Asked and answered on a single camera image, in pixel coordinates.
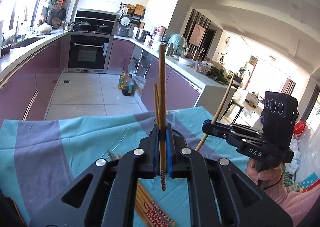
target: purple stripe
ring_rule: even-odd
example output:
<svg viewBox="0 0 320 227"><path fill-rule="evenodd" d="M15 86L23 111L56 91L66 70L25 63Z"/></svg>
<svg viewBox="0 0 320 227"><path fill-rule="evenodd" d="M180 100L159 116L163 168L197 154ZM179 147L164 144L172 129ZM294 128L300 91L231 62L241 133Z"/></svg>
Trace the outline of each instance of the purple stripe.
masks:
<svg viewBox="0 0 320 227"><path fill-rule="evenodd" d="M73 179L59 121L19 121L14 163L20 192L31 217Z"/></svg>
<svg viewBox="0 0 320 227"><path fill-rule="evenodd" d="M155 113L154 112L146 112L146 113L139 113L135 114L136 121L140 124L146 134L149 135L151 130L153 129L153 125L155 122ZM188 128L186 128L178 119L177 117L173 118L174 113L167 114L167 122L171 123L172 129L178 131L186 140L188 147L195 149L201 140L195 134L193 134ZM210 148L208 145L203 144L199 152L202 154L203 157L209 158L212 160L217 161L221 158L221 155L215 153L215 151Z"/></svg>

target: sink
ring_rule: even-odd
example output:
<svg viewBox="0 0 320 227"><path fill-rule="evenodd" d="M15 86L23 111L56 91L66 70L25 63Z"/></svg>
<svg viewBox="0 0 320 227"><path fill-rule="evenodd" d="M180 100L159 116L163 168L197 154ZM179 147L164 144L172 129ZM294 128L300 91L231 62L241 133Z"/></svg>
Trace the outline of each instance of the sink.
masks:
<svg viewBox="0 0 320 227"><path fill-rule="evenodd" d="M34 42L37 42L37 41L39 41L39 40L41 40L43 38L45 38L45 37L34 37L34 38L25 39L25 40L23 40L21 42L18 42L16 44L12 45L11 49L20 48L20 47L26 47L26 46L28 46L28 45L30 45L30 44L32 44Z"/></svg>

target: black chair leg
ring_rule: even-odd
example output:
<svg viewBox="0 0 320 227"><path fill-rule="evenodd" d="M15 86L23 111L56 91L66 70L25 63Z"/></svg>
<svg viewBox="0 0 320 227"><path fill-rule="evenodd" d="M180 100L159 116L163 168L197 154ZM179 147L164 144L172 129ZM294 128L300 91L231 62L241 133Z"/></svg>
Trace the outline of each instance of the black chair leg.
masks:
<svg viewBox="0 0 320 227"><path fill-rule="evenodd" d="M239 117L241 111L242 111L243 108L240 108L239 112L237 113L236 117L234 118L234 120L232 121L232 123L235 123L237 118Z"/></svg>
<svg viewBox="0 0 320 227"><path fill-rule="evenodd" d="M224 114L221 116L221 118L220 118L220 119L222 119L222 118L223 118L223 116L227 113L227 111L228 111L228 109L230 109L231 105L232 105L232 103L231 103L231 101L230 101L230 102L229 102L229 104L228 104L228 107L226 108L226 110L225 110Z"/></svg>

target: wooden cutting board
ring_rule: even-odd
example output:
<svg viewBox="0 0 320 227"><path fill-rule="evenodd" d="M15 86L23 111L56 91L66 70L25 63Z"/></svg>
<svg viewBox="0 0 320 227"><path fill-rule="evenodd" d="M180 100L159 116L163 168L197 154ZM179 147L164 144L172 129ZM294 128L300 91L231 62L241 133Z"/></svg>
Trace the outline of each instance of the wooden cutting board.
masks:
<svg viewBox="0 0 320 227"><path fill-rule="evenodd" d="M141 15L141 16L143 16L145 9L146 9L146 8L145 8L144 6L137 4L137 5L136 5L136 9L135 9L135 11L134 11L134 14L135 14L135 15Z"/></svg>

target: metal rivet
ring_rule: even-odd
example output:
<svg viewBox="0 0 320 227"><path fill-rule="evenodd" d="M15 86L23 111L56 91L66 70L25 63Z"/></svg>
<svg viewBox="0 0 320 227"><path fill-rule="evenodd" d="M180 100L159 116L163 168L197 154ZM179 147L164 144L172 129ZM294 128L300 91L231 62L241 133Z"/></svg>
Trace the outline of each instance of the metal rivet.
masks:
<svg viewBox="0 0 320 227"><path fill-rule="evenodd" d="M227 165L229 164L229 160L226 159L226 158L221 158L221 159L219 160L219 163L220 163L220 165L222 165L222 166L227 166Z"/></svg>
<svg viewBox="0 0 320 227"><path fill-rule="evenodd" d="M135 149L133 153L134 153L135 155L139 156L139 155L142 155L143 152L144 152L143 149Z"/></svg>
<svg viewBox="0 0 320 227"><path fill-rule="evenodd" d="M191 153L191 149L189 149L189 148L183 148L183 149L181 150L181 153L182 153L182 154L185 154L185 155L188 155L188 154Z"/></svg>
<svg viewBox="0 0 320 227"><path fill-rule="evenodd" d="M103 158L100 158L96 161L97 166L104 166L106 164L106 161Z"/></svg>

